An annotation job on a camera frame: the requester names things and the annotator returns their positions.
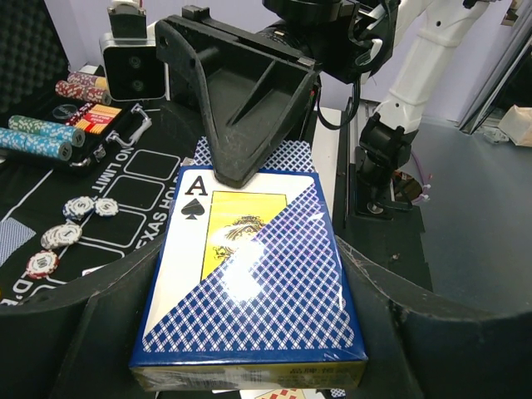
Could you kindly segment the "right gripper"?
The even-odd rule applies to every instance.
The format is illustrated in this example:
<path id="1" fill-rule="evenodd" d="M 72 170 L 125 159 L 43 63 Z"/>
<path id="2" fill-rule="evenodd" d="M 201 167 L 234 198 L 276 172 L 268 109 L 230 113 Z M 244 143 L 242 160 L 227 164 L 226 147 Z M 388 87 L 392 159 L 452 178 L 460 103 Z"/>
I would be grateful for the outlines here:
<path id="1" fill-rule="evenodd" d="M 251 33 L 185 6 L 155 24 L 156 53 L 199 103 L 216 179 L 242 187 L 305 115 L 318 71 L 343 83 L 393 53 L 398 1 L 263 1 Z"/>

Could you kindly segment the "ten of diamonds card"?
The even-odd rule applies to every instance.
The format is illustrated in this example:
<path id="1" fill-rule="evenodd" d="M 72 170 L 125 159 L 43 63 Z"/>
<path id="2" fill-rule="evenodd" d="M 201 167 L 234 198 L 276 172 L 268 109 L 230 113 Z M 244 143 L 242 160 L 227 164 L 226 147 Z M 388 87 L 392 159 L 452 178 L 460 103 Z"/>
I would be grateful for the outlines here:
<path id="1" fill-rule="evenodd" d="M 257 399 L 324 399 L 325 396 L 315 389 L 280 388 L 254 395 Z"/>

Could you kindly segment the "blue white chip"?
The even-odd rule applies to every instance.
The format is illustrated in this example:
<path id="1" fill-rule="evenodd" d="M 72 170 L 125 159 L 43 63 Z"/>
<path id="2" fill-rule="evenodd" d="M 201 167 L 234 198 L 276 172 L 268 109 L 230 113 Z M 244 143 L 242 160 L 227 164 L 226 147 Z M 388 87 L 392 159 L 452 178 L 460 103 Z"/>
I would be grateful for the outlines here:
<path id="1" fill-rule="evenodd" d="M 62 208 L 62 214 L 69 220 L 82 220 L 95 208 L 95 200 L 88 196 L 69 199 Z"/>

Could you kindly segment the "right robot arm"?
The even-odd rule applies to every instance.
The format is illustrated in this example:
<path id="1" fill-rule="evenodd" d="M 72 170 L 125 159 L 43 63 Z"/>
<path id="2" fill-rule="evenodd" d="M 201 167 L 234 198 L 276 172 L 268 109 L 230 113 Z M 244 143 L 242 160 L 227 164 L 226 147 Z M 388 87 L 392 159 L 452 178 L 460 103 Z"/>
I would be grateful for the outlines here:
<path id="1" fill-rule="evenodd" d="M 355 114 L 362 81 L 391 57 L 419 16 L 412 43 L 386 97 L 362 130 L 357 172 L 367 207 L 382 207 L 392 173 L 410 157 L 421 116 L 456 48 L 487 1 L 267 1 L 278 22 L 251 33 L 185 7 L 173 27 L 180 72 L 203 117 L 218 181 L 241 188 L 258 172 L 308 105 L 320 76 L 352 86 Z"/>

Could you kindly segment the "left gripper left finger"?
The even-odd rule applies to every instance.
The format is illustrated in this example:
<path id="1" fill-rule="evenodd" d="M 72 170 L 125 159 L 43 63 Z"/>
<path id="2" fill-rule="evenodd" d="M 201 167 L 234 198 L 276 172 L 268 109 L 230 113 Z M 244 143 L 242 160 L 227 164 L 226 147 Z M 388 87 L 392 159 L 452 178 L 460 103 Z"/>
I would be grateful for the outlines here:
<path id="1" fill-rule="evenodd" d="M 1 308 L 3 398 L 155 398 L 128 366 L 163 241 Z"/>

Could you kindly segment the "grey white chip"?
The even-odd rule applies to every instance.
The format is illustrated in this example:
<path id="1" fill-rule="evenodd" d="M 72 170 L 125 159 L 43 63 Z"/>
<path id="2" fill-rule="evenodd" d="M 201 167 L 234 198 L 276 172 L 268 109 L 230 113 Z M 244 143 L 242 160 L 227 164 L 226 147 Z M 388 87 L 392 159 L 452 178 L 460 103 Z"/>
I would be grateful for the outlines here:
<path id="1" fill-rule="evenodd" d="M 82 236 L 82 228 L 77 224 L 59 224 L 50 228 L 41 237 L 44 249 L 59 249 L 77 243 Z"/>
<path id="2" fill-rule="evenodd" d="M 116 216 L 119 211 L 118 203 L 112 198 L 99 198 L 95 201 L 94 212 L 103 218 Z"/>

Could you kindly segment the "blue playing card deck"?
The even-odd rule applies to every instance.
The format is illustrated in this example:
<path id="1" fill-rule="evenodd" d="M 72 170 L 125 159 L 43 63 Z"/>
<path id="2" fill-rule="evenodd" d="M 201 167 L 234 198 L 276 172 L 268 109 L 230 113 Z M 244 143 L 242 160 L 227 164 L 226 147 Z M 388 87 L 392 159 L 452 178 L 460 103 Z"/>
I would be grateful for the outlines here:
<path id="1" fill-rule="evenodd" d="M 319 177 L 177 177 L 130 368 L 147 391 L 357 387 L 367 354 Z"/>

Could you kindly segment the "red white chip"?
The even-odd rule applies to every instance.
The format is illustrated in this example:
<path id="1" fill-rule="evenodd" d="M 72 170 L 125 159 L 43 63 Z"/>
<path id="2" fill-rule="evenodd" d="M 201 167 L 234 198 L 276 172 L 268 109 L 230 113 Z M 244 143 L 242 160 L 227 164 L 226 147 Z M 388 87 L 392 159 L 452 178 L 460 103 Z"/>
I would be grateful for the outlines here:
<path id="1" fill-rule="evenodd" d="M 41 279 L 52 274 L 58 265 L 58 256 L 53 251 L 43 250 L 27 261 L 26 273 L 29 278 Z"/>

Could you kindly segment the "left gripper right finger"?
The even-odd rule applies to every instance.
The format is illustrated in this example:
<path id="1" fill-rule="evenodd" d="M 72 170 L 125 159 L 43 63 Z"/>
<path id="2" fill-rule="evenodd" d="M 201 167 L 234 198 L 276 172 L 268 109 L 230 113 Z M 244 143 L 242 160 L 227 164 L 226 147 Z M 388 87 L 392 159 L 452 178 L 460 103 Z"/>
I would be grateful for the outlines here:
<path id="1" fill-rule="evenodd" d="M 529 398 L 531 314 L 469 308 L 337 244 L 368 362 L 350 398 Z"/>

